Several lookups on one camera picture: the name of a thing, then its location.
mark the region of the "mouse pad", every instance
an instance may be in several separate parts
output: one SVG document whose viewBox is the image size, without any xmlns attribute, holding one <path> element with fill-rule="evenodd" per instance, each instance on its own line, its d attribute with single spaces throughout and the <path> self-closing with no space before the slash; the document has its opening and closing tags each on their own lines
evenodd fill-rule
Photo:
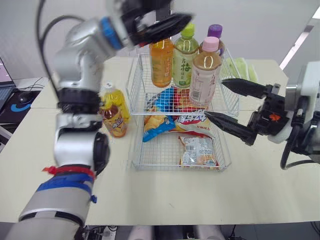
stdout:
<svg viewBox="0 0 320 240">
<path fill-rule="evenodd" d="M 40 91 L 32 91 L 34 94 L 34 99 L 38 96 Z M 0 124 L 7 124 L 7 123 L 20 123 L 22 119 L 28 113 L 32 102 L 34 99 L 27 103 L 21 104 L 19 102 L 19 94 L 21 91 L 15 92 L 9 100 L 6 101 L 4 104 L 1 112 L 0 112 Z"/>
</svg>

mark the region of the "snack bag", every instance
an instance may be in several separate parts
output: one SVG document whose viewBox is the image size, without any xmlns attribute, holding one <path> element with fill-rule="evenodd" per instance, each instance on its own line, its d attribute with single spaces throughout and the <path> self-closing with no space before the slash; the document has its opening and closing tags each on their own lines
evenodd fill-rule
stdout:
<svg viewBox="0 0 320 240">
<path fill-rule="evenodd" d="M 196 136 L 208 136 L 213 138 L 212 124 L 210 120 L 203 115 L 204 110 L 196 110 L 201 115 L 181 115 L 175 121 L 175 128 L 170 132 L 181 132 Z"/>
<path fill-rule="evenodd" d="M 157 135 L 175 128 L 175 122 L 171 116 L 151 115 L 144 118 L 143 138 L 145 143 Z"/>
<path fill-rule="evenodd" d="M 172 112 L 174 88 L 169 87 L 146 102 L 148 112 Z M 143 142 L 174 129 L 176 124 L 172 116 L 149 115 L 144 117 Z"/>
<path fill-rule="evenodd" d="M 173 109 L 179 113 L 191 113 L 196 110 L 208 109 L 208 107 L 195 107 L 189 100 L 188 88 L 174 88 Z"/>
<path fill-rule="evenodd" d="M 179 136 L 185 152 L 180 159 L 180 165 L 185 168 L 218 169 L 214 143 L 210 137 L 183 137 Z"/>
</svg>

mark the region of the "green tea bottle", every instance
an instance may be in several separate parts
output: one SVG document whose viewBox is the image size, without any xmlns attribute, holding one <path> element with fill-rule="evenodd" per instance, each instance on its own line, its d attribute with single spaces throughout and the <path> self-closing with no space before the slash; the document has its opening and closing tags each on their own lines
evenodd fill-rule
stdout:
<svg viewBox="0 0 320 240">
<path fill-rule="evenodd" d="M 193 38 L 195 25 L 189 23 L 181 32 L 181 37 L 174 43 L 173 82 L 178 88 L 188 88 L 191 82 L 193 59 L 198 53 L 199 44 Z"/>
</svg>

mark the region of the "pink bottle cap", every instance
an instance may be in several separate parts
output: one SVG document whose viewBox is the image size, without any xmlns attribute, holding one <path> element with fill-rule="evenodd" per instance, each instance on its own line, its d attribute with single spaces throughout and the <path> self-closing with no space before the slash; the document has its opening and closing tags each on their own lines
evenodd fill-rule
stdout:
<svg viewBox="0 0 320 240">
<path fill-rule="evenodd" d="M 206 52 L 215 52 L 219 47 L 219 38 L 215 36 L 207 36 L 202 45 L 202 50 Z"/>
</svg>

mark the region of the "computer mouse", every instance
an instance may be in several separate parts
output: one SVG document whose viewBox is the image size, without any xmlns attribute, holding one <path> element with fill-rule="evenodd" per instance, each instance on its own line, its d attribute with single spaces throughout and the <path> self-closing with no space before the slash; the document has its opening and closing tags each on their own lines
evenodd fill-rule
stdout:
<svg viewBox="0 0 320 240">
<path fill-rule="evenodd" d="M 19 94 L 19 102 L 21 104 L 28 104 L 28 103 L 31 103 L 32 100 L 34 100 L 35 98 L 35 95 L 32 91 L 23 91 Z"/>
</svg>

